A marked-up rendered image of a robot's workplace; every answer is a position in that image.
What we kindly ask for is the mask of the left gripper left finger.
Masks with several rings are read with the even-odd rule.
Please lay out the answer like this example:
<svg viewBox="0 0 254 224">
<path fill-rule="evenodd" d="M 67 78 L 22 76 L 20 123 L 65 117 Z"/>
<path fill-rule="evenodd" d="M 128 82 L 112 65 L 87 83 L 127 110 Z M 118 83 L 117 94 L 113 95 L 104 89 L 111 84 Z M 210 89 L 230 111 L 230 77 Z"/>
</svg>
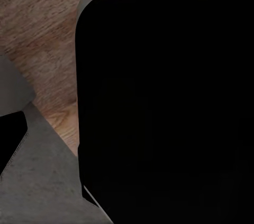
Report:
<svg viewBox="0 0 254 224">
<path fill-rule="evenodd" d="M 23 111 L 0 117 L 0 174 L 28 131 Z"/>
</svg>

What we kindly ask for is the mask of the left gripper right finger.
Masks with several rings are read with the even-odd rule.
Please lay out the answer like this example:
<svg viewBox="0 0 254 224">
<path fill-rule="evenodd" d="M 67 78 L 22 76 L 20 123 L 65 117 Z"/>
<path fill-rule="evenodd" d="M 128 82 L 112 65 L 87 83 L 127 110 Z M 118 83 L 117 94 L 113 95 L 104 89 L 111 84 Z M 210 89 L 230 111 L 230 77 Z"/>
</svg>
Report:
<svg viewBox="0 0 254 224">
<path fill-rule="evenodd" d="M 241 111 L 237 130 L 254 153 L 254 113 Z"/>
</svg>

